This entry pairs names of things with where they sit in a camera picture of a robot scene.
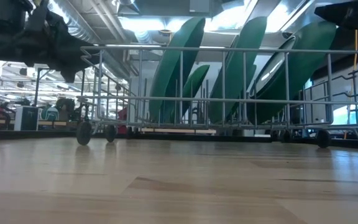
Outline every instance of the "metal rack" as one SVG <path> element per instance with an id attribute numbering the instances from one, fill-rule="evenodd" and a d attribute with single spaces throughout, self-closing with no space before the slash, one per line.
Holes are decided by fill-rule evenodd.
<path id="1" fill-rule="evenodd" d="M 103 61 L 103 54 L 102 52 L 104 50 L 107 49 L 121 49 L 121 50 L 139 50 L 140 53 L 140 58 L 139 58 L 139 77 L 137 77 L 139 79 L 139 86 L 138 86 L 138 92 L 141 92 L 141 87 L 142 85 L 144 85 L 144 91 L 143 93 L 141 93 L 141 95 L 139 96 L 135 96 L 133 94 L 127 95 L 127 96 L 102 96 L 102 92 L 103 90 L 101 89 L 101 79 L 102 77 L 105 75 L 103 73 L 103 69 L 98 68 L 96 65 L 92 64 L 88 58 L 91 57 L 91 54 L 88 52 L 89 50 L 99 50 L 100 51 L 100 65 L 101 62 Z M 98 132 L 98 129 L 101 126 L 104 125 L 126 125 L 129 128 L 129 131 L 141 131 L 142 128 L 177 128 L 177 129 L 215 129 L 215 128 L 219 128 L 219 129 L 269 129 L 269 130 L 284 130 L 285 134 L 288 134 L 288 130 L 292 130 L 292 129 L 315 129 L 315 130 L 322 130 L 325 131 L 326 130 L 352 130 L 356 133 L 357 137 L 358 137 L 358 132 L 357 132 L 357 127 L 358 124 L 347 124 L 347 125 L 332 125 L 333 123 L 333 105 L 358 105 L 358 102 L 356 101 L 333 101 L 333 97 L 337 96 L 337 95 L 347 95 L 348 97 L 353 97 L 356 98 L 357 97 L 357 93 L 354 93 L 354 95 L 348 95 L 347 93 L 339 93 L 339 94 L 333 94 L 333 80 L 338 79 L 338 78 L 344 78 L 344 79 L 353 79 L 355 80 L 355 74 L 353 74 L 351 77 L 336 77 L 333 78 L 333 73 L 332 73 L 332 63 L 331 63 L 331 55 L 332 54 L 358 54 L 358 51 L 355 50 L 285 50 L 285 49 L 230 49 L 230 48 L 226 48 L 226 49 L 217 49 L 217 48 L 212 48 L 212 47 L 206 47 L 206 48 L 186 48 L 186 47 L 144 47 L 144 46 L 120 46 L 120 45 L 109 45 L 109 46 L 98 46 L 98 47 L 82 47 L 81 50 L 85 53 L 85 56 L 82 56 L 82 59 L 87 62 L 90 66 L 97 68 L 98 71 L 98 82 L 96 83 L 96 79 L 94 85 L 98 86 L 98 91 L 96 93 L 95 96 L 78 96 L 78 98 L 80 99 L 98 99 L 98 104 L 97 107 L 98 109 L 100 109 L 101 106 L 101 99 L 115 99 L 115 100 L 127 100 L 127 103 L 129 105 L 134 103 L 134 109 L 135 109 L 135 119 L 131 119 L 131 116 L 128 116 L 128 119 L 126 121 L 120 121 L 117 119 L 111 119 L 108 117 L 104 117 L 100 110 L 97 110 L 98 113 L 96 115 L 97 118 L 100 119 L 100 121 L 96 122 L 96 128 L 93 130 L 92 134 L 95 134 Z M 145 80 L 145 83 L 142 83 L 143 79 L 142 79 L 142 52 L 145 50 L 177 50 L 181 52 L 181 57 L 180 57 L 180 79 L 177 83 L 178 86 L 178 92 L 179 95 L 178 97 L 150 97 L 147 96 L 147 89 L 146 89 L 146 82 L 147 80 Z M 206 94 L 205 92 L 201 94 L 201 98 L 184 98 L 182 95 L 182 86 L 183 86 L 183 52 L 184 51 L 213 51 L 213 52 L 221 52 L 222 53 L 222 64 L 223 64 L 223 97 L 221 99 L 217 99 L 217 98 L 209 98 L 209 91 L 208 91 L 208 82 L 206 84 Z M 285 91 L 286 91 L 286 96 L 287 98 L 285 100 L 259 100 L 259 99 L 251 99 L 249 96 L 249 92 L 246 89 L 246 66 L 244 63 L 244 71 L 243 71 L 243 76 L 244 76 L 244 96 L 245 98 L 243 99 L 228 99 L 224 96 L 224 88 L 225 88 L 225 58 L 226 58 L 226 54 L 228 54 L 228 52 L 242 52 L 243 54 L 243 58 L 244 58 L 244 62 L 245 62 L 245 58 L 246 58 L 246 54 L 247 52 L 258 52 L 258 53 L 276 53 L 276 52 L 280 52 L 280 53 L 284 53 L 285 56 L 285 78 L 286 78 L 286 87 L 285 87 Z M 326 60 L 328 61 L 328 70 L 327 70 L 327 74 L 328 74 L 328 80 L 326 82 L 323 83 L 319 83 L 315 86 L 312 86 L 310 88 L 304 88 L 303 89 L 303 94 L 304 94 L 304 100 L 292 100 L 290 99 L 290 91 L 289 91 L 289 86 L 290 86 L 290 81 L 289 81 L 289 72 L 288 72 L 288 54 L 290 53 L 323 53 L 326 54 Z M 129 92 L 132 92 L 132 81 L 129 82 Z M 252 85 L 255 87 L 257 84 L 257 80 L 255 79 L 255 82 L 252 83 Z M 319 98 L 319 99 L 313 99 L 310 98 L 309 100 L 305 100 L 305 91 L 309 90 L 310 92 L 313 91 L 313 88 L 318 86 L 318 85 L 324 85 L 324 89 L 326 90 L 326 94 L 324 94 L 323 98 Z M 179 122 L 175 122 L 173 124 L 168 124 L 168 123 L 152 123 L 149 121 L 147 115 L 146 115 L 146 111 L 145 111 L 145 106 L 148 103 L 148 101 L 150 100 L 164 100 L 164 101 L 176 101 L 179 104 L 180 110 L 179 110 L 179 114 L 176 113 L 175 110 L 175 117 L 178 116 L 179 118 Z M 205 111 L 205 119 L 204 119 L 204 123 L 203 124 L 194 124 L 192 121 L 192 116 L 189 116 L 189 120 L 184 120 L 183 119 L 183 114 L 181 114 L 182 112 L 182 103 L 183 101 L 190 101 L 191 105 L 193 105 L 193 103 L 196 104 L 201 104 L 203 105 L 202 109 L 203 111 Z M 239 103 L 239 109 L 238 109 L 238 116 L 236 118 L 236 120 L 231 119 L 231 121 L 229 122 L 223 122 L 222 124 L 211 124 L 209 122 L 208 119 L 208 110 L 206 110 L 206 108 L 208 107 L 208 102 L 212 102 L 212 101 L 218 101 L 218 102 L 222 102 L 223 104 L 223 121 L 225 121 L 225 117 L 226 114 L 224 112 L 224 103 L 225 102 L 235 102 L 235 103 Z M 254 124 L 250 124 L 249 121 L 247 120 L 247 104 L 248 103 L 280 103 L 280 104 L 286 104 L 285 108 L 283 109 L 283 121 L 278 121 L 276 122 L 276 119 L 272 118 L 271 122 L 269 123 L 264 123 L 264 124 L 257 124 L 257 122 L 255 122 Z M 290 114 L 290 108 L 292 106 L 297 106 L 297 105 L 301 105 L 302 107 L 306 108 L 306 105 L 326 105 L 327 108 L 327 112 L 329 114 L 328 116 L 328 120 L 324 123 L 307 123 L 306 119 L 303 119 L 303 122 L 301 122 L 300 124 L 291 124 L 291 114 Z M 128 114 L 130 114 L 131 107 L 128 107 Z M 306 110 L 303 110 L 303 116 L 304 118 L 306 117 Z"/>

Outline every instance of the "ductwork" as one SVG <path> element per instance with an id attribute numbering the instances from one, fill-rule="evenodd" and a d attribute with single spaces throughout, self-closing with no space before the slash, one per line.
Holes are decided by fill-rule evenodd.
<path id="1" fill-rule="evenodd" d="M 49 0 L 48 8 L 64 18 L 68 26 L 68 31 L 72 36 L 92 44 L 101 42 L 100 37 L 68 0 L 60 0 L 59 2 Z M 114 57 L 111 51 L 104 51 L 103 59 L 107 65 L 106 68 L 108 68 L 114 76 L 129 80 L 129 71 Z"/>
<path id="2" fill-rule="evenodd" d="M 135 34 L 135 37 L 136 37 L 137 41 L 140 44 L 144 44 L 144 45 L 154 44 L 153 38 L 150 35 L 149 31 L 147 31 L 147 30 L 145 30 L 145 31 L 135 31 L 134 34 Z M 155 54 L 157 54 L 159 56 L 161 56 L 163 54 L 162 50 L 151 50 L 150 52 L 155 53 Z"/>

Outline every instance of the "caster wheel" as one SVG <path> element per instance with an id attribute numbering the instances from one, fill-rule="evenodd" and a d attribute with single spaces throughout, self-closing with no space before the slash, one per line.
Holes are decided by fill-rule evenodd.
<path id="1" fill-rule="evenodd" d="M 86 146 L 91 140 L 92 125 L 89 122 L 81 122 L 77 126 L 76 138 L 80 145 Z"/>
<path id="2" fill-rule="evenodd" d="M 116 138 L 117 129 L 114 125 L 109 125 L 104 129 L 104 135 L 108 142 L 113 142 Z"/>
<path id="3" fill-rule="evenodd" d="M 321 149 L 326 149 L 331 143 L 331 135 L 327 130 L 320 130 L 316 135 L 317 145 Z"/>
<path id="4" fill-rule="evenodd" d="M 281 134 L 281 142 L 289 143 L 292 140 L 292 133 L 289 130 L 284 130 Z"/>
<path id="5" fill-rule="evenodd" d="M 137 136 L 138 134 L 140 134 L 139 128 L 135 127 L 134 128 L 134 135 Z"/>
<path id="6" fill-rule="evenodd" d="M 127 127 L 127 139 L 131 139 L 132 137 L 134 137 L 134 131 L 132 127 Z"/>
<path id="7" fill-rule="evenodd" d="M 278 140 L 278 131 L 271 131 L 270 138 L 272 141 L 277 141 Z"/>

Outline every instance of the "window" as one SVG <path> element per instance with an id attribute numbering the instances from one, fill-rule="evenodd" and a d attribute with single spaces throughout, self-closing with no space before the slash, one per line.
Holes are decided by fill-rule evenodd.
<path id="1" fill-rule="evenodd" d="M 349 124 L 356 124 L 356 106 L 351 105 L 351 113 Z M 347 124 L 347 106 L 343 106 L 334 110 L 334 122 L 333 124 Z"/>

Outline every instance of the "light fixture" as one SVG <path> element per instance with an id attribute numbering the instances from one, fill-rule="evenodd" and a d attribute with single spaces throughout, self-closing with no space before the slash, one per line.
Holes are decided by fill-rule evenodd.
<path id="1" fill-rule="evenodd" d="M 49 75 L 44 76 L 45 79 L 49 79 L 50 81 L 56 81 L 57 79 L 54 77 L 50 77 Z"/>
<path id="2" fill-rule="evenodd" d="M 14 99 L 17 98 L 16 96 L 10 95 L 10 94 L 6 95 L 5 97 L 8 98 L 8 99 L 11 99 L 11 100 L 14 100 Z"/>
<path id="3" fill-rule="evenodd" d="M 313 3 L 314 0 L 309 0 L 280 30 L 287 30 Z"/>
<path id="4" fill-rule="evenodd" d="M 56 86 L 60 86 L 62 88 L 65 88 L 65 89 L 69 89 L 69 86 L 66 83 L 58 82 L 58 83 L 53 83 L 53 84 L 55 84 Z"/>
<path id="5" fill-rule="evenodd" d="M 134 32 L 165 29 L 161 19 L 130 19 L 119 17 L 122 28 Z"/>
<path id="6" fill-rule="evenodd" d="M 236 29 L 242 27 L 247 21 L 249 16 L 251 15 L 252 11 L 255 9 L 258 0 L 245 0 L 244 7 L 246 7 L 246 12 L 243 16 L 240 17 L 239 21 L 237 22 Z"/>
<path id="7" fill-rule="evenodd" d="M 243 6 L 244 1 L 243 0 L 232 0 L 225 3 L 222 3 L 223 10 L 232 9 L 234 7 Z"/>
<path id="8" fill-rule="evenodd" d="M 248 20 L 258 0 L 245 0 L 241 6 L 232 5 L 225 11 L 213 17 L 209 30 L 238 29 Z"/>
<path id="9" fill-rule="evenodd" d="M 267 18 L 266 32 L 272 33 L 280 30 L 281 27 L 288 21 L 290 13 L 284 4 L 279 4 Z"/>
<path id="10" fill-rule="evenodd" d="M 180 30 L 182 25 L 187 21 L 187 19 L 172 19 L 165 29 L 170 30 L 172 32 L 177 32 Z"/>

